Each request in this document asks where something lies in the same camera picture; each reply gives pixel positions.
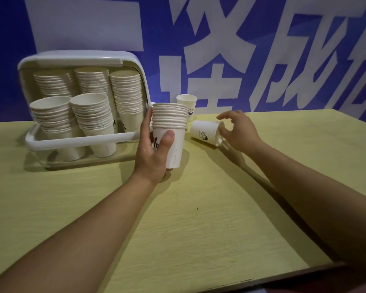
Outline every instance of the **left hand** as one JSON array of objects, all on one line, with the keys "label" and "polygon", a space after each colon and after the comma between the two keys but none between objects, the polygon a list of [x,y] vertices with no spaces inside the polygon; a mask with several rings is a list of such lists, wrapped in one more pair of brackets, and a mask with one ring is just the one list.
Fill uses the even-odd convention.
[{"label": "left hand", "polygon": [[135,157],[133,175],[146,180],[156,187],[166,173],[168,151],[171,148],[175,134],[168,130],[160,140],[159,147],[155,151],[152,147],[153,134],[150,132],[152,108],[148,109],[146,117],[141,124],[140,141]]}]

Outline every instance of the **forearm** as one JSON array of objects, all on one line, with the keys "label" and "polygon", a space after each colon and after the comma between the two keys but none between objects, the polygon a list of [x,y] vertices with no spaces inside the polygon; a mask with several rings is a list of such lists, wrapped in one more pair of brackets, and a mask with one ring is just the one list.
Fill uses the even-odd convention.
[{"label": "forearm", "polygon": [[366,196],[267,144],[246,154],[313,231],[366,275]]},{"label": "forearm", "polygon": [[5,271],[0,292],[96,292],[153,189],[132,176]]}]

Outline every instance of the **fingernail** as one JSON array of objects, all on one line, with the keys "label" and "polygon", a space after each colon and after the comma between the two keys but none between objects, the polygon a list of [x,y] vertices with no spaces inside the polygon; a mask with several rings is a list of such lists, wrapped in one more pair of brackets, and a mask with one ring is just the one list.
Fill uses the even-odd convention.
[{"label": "fingernail", "polygon": [[169,139],[172,139],[175,136],[175,133],[173,130],[167,130],[166,137]]}]

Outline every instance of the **wood grain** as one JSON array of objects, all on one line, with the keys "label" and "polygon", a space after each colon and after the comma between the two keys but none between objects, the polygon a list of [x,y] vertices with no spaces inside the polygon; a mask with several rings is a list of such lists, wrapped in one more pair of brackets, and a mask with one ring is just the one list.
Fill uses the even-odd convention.
[{"label": "wood grain", "polygon": [[[366,195],[365,123],[333,110],[249,115],[272,146]],[[0,123],[0,273],[119,187],[134,166],[29,171],[35,160],[22,139],[31,124]],[[196,292],[332,263],[247,174],[257,170],[252,161],[229,158],[238,165],[186,134],[181,167],[157,186],[101,291]]]}]

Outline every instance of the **blue wall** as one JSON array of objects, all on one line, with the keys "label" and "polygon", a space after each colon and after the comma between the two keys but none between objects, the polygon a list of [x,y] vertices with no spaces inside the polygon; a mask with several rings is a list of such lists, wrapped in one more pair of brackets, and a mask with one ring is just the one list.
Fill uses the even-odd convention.
[{"label": "blue wall", "polygon": [[[66,33],[75,27],[74,21],[70,21],[67,29],[57,29],[55,41],[43,46],[43,32],[48,35],[52,30],[48,29],[51,20],[63,14],[57,8],[70,7],[71,12],[75,12],[83,1],[39,0],[38,4],[33,4],[33,0],[0,0],[0,121],[31,120],[16,68],[20,59],[49,50],[46,47],[132,51],[144,66],[154,102],[169,102],[179,93],[197,91],[193,94],[200,94],[197,107],[203,108],[203,113],[217,113],[223,107],[245,112],[333,107],[366,121],[366,105],[363,105],[366,103],[366,0],[84,0],[88,4],[84,8],[98,14],[99,5],[107,8],[123,1],[139,4],[140,28],[133,24],[130,29],[130,23],[135,23],[135,19],[128,22],[133,32],[132,45],[125,44],[127,33],[119,32],[127,29],[97,36],[95,43],[87,40],[84,36],[87,29],[81,27],[78,19],[89,21],[93,17],[89,14],[78,17],[73,13],[79,27],[73,32],[83,34],[77,37]],[[239,13],[237,9],[241,4],[244,6]],[[218,6],[223,15],[217,11]],[[35,8],[43,14],[38,15]],[[44,21],[47,15],[51,19]],[[91,35],[111,31],[111,25],[122,22],[118,17],[114,20],[113,14],[109,17],[106,13],[106,16],[108,19],[92,20],[95,34]],[[234,16],[234,21],[240,20],[240,23],[228,24]],[[45,31],[38,20],[45,24]],[[205,39],[213,39],[205,44],[207,49],[199,46],[199,51],[188,52],[188,46],[200,41],[205,43]],[[288,40],[292,43],[282,44]],[[284,54],[278,54],[279,49],[283,49]],[[214,58],[205,61],[206,52],[214,53]],[[166,62],[163,65],[166,71],[160,74],[162,61]],[[160,84],[163,80],[176,81],[176,85],[163,86]],[[271,83],[282,80],[285,85],[274,85],[273,95],[269,95]],[[334,94],[339,97],[331,100]]]}]

